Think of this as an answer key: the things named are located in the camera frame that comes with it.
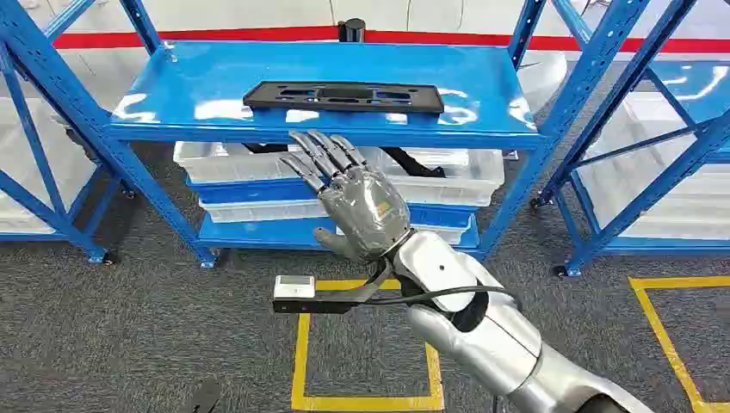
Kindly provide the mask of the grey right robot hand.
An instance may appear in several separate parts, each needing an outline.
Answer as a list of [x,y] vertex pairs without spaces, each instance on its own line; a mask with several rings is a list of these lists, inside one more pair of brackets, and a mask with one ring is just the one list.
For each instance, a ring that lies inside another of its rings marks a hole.
[[407,239],[410,212],[399,191],[345,137],[311,130],[291,131],[312,169],[295,155],[281,160],[312,189],[339,234],[323,227],[314,238],[323,247],[356,261],[373,261]]

